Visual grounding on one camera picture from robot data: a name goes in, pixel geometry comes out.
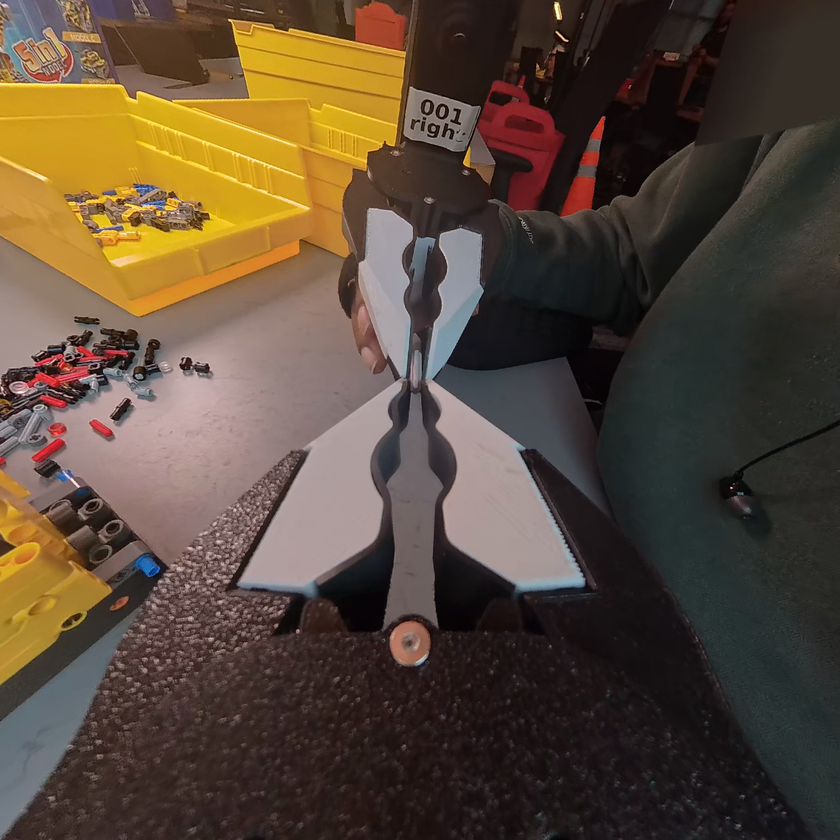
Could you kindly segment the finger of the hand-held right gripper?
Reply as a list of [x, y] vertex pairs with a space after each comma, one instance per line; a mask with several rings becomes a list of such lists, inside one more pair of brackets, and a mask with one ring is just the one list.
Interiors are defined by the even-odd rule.
[[404, 255], [415, 242], [413, 226], [393, 210], [376, 207], [367, 210], [365, 222], [360, 287], [382, 349], [396, 377], [406, 380], [414, 329], [406, 306], [411, 281]]
[[434, 280], [430, 294], [434, 319], [424, 355], [426, 380], [433, 380], [448, 362], [484, 291], [480, 233], [464, 227], [449, 230], [439, 236], [437, 247], [444, 273]]

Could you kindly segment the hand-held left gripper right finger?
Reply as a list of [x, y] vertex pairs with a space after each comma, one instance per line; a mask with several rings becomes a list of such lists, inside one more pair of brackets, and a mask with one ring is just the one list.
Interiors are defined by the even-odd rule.
[[499, 600], [586, 593], [585, 568], [534, 471], [544, 458], [434, 381], [423, 383], [422, 410], [442, 485], [433, 548], [440, 629], [473, 631]]

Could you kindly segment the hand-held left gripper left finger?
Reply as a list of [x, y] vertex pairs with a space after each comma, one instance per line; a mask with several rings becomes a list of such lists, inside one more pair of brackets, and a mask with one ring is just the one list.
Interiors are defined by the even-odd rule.
[[235, 588], [326, 600], [352, 632], [383, 627], [395, 552], [387, 483], [410, 402], [396, 381], [302, 450]]

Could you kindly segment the pile of grey blue lego parts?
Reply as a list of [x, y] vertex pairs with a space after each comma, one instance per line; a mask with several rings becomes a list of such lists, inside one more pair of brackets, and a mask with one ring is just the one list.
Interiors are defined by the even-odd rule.
[[213, 218], [202, 202], [150, 183], [135, 182], [100, 193], [70, 192], [63, 197], [102, 249], [139, 243], [143, 228], [160, 234], [202, 232]]

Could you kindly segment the yellow lego vehicle model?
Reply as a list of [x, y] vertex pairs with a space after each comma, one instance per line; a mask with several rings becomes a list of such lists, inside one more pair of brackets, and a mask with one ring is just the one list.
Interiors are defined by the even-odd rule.
[[2, 717], [142, 605], [167, 564], [85, 480], [34, 457], [41, 490], [2, 473]]

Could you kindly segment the pile of small lego pins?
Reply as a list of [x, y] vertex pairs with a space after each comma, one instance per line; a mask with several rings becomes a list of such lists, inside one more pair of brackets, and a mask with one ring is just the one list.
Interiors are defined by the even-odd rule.
[[155, 336], [76, 316], [74, 332], [2, 370], [1, 456], [22, 453], [42, 468], [70, 441], [72, 418], [101, 440], [160, 401], [169, 385], [209, 381], [205, 359], [176, 358]]

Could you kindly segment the colourful lego set box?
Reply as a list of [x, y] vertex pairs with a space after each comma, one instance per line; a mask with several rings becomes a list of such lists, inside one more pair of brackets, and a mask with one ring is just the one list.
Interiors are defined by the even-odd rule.
[[1, 2], [2, 83], [110, 85], [117, 80], [89, 2]]

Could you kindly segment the person's right hand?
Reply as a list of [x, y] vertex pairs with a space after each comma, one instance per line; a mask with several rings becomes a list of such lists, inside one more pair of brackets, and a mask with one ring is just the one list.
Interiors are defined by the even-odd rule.
[[350, 320], [353, 341], [364, 366], [373, 375], [393, 372], [377, 337], [370, 308], [359, 282], [358, 260], [353, 254], [345, 257], [338, 282], [339, 304]]

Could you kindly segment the orange plastic bin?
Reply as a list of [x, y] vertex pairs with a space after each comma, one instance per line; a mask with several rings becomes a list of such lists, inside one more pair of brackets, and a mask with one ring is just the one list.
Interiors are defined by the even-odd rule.
[[404, 51], [407, 18], [385, 2], [371, 1], [354, 12], [354, 39], [357, 43]]

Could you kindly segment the red plastic canister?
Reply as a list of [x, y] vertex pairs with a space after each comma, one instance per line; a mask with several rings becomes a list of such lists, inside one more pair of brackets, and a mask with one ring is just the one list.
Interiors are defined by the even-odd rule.
[[522, 88], [495, 80], [478, 132], [495, 162], [491, 196], [516, 211], [539, 209], [564, 142], [552, 115], [531, 105]]

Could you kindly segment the yellow plastic storage bin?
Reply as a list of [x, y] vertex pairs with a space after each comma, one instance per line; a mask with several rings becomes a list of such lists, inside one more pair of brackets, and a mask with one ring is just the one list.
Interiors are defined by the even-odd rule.
[[[299, 252], [313, 230], [300, 145], [117, 85], [2, 84], [2, 238], [136, 316]], [[201, 230], [95, 242], [65, 196], [146, 183]]]
[[182, 104], [301, 148], [314, 218], [307, 241], [345, 257], [343, 194], [368, 153], [396, 142], [405, 55], [296, 29], [230, 24], [248, 97]]

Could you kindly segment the orange traffic cone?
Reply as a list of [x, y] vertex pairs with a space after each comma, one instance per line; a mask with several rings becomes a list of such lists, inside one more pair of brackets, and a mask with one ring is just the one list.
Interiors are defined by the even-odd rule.
[[588, 139], [581, 156], [579, 168], [560, 210], [561, 217], [592, 209], [605, 121], [606, 118], [601, 117]]

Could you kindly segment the black angled panel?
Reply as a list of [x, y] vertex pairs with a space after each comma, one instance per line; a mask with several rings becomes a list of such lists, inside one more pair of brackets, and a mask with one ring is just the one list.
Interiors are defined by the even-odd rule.
[[199, 87], [211, 80], [189, 35], [177, 23], [144, 17], [120, 20], [100, 17], [101, 31], [114, 77], [124, 88], [138, 74]]

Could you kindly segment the person's green hoodie torso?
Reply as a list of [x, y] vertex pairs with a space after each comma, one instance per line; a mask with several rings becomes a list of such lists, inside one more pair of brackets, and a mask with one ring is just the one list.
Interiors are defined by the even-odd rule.
[[814, 837], [838, 838], [838, 119], [766, 137], [740, 196], [637, 329], [599, 458], [753, 750]]

